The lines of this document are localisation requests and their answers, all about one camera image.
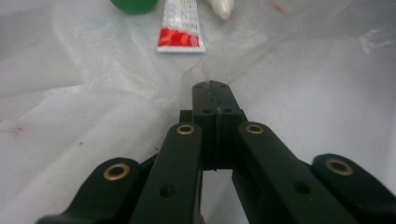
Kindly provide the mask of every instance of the white tube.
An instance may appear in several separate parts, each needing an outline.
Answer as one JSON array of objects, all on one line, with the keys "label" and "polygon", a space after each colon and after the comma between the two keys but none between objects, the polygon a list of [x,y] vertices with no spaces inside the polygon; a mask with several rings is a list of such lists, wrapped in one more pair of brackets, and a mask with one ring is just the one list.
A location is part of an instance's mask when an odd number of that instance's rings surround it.
[{"label": "white tube", "polygon": [[205,52],[196,0],[166,0],[159,52]]},{"label": "white tube", "polygon": [[212,7],[213,11],[223,20],[230,18],[233,11],[233,0],[206,0]]}]

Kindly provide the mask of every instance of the black plastic part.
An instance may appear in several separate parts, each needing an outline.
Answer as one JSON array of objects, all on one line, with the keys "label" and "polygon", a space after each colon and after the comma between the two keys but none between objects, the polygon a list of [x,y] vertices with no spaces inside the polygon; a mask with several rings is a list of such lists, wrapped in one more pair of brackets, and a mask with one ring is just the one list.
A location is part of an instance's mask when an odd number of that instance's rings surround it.
[{"label": "black plastic part", "polygon": [[180,110],[179,123],[192,122],[192,110]]},{"label": "black plastic part", "polygon": [[[194,131],[180,134],[177,127]],[[131,224],[197,224],[202,186],[202,130],[192,123],[173,126],[149,174]]]},{"label": "black plastic part", "polygon": [[[105,170],[113,164],[129,167],[125,177],[105,179]],[[143,187],[141,167],[133,160],[116,158],[99,165],[79,189],[75,199],[59,216],[44,217],[38,224],[110,224],[125,223]]]},{"label": "black plastic part", "polygon": [[247,220],[249,223],[254,223],[262,193],[245,165],[237,164],[233,169],[233,185],[238,192]]},{"label": "black plastic part", "polygon": [[250,223],[358,223],[268,127],[244,122],[239,133],[239,153],[262,193]]},{"label": "black plastic part", "polygon": [[355,162],[326,154],[315,157],[311,170],[360,223],[396,223],[396,198]]},{"label": "black plastic part", "polygon": [[230,87],[217,81],[192,87],[192,120],[204,132],[204,170],[233,169],[233,136],[247,121]]}]

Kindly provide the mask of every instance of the screw hole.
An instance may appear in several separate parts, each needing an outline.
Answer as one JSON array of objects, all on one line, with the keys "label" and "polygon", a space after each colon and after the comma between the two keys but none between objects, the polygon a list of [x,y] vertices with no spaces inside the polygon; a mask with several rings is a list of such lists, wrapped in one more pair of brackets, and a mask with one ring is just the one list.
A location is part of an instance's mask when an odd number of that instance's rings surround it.
[{"label": "screw hole", "polygon": [[129,166],[125,163],[117,163],[107,167],[103,176],[106,180],[114,181],[123,179],[129,173]]},{"label": "screw hole", "polygon": [[173,185],[164,185],[160,188],[161,197],[167,199],[176,194],[176,188]]},{"label": "screw hole", "polygon": [[264,129],[259,125],[251,124],[247,126],[247,131],[250,133],[263,133]]},{"label": "screw hole", "polygon": [[311,193],[311,188],[309,188],[309,186],[307,186],[303,182],[300,182],[300,181],[294,182],[293,183],[293,187],[300,194],[309,194],[309,193]]},{"label": "screw hole", "polygon": [[338,175],[353,175],[352,167],[341,160],[329,158],[326,160],[326,167]]},{"label": "screw hole", "polygon": [[180,134],[190,134],[194,132],[194,127],[191,125],[181,125],[177,127],[177,132]]}]

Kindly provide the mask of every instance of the red and white tube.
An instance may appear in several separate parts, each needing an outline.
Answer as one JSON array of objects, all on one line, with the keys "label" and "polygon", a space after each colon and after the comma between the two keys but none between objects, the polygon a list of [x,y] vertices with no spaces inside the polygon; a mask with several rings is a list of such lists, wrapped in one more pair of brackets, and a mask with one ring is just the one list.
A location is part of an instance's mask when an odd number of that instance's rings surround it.
[{"label": "red and white tube", "polygon": [[158,52],[205,52],[196,0],[166,0]]}]

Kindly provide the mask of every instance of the white surface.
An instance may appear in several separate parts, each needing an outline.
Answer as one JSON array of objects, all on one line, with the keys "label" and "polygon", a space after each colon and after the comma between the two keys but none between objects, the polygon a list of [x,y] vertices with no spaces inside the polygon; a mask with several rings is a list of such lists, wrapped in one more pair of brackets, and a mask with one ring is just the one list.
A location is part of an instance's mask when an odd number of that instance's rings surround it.
[{"label": "white surface", "polygon": [[[61,213],[103,161],[156,153],[210,79],[303,161],[341,154],[396,192],[395,3],[236,1],[226,22],[198,5],[206,54],[168,55],[163,1],[0,0],[0,223]],[[205,174],[202,212],[247,223],[230,172]]]}]

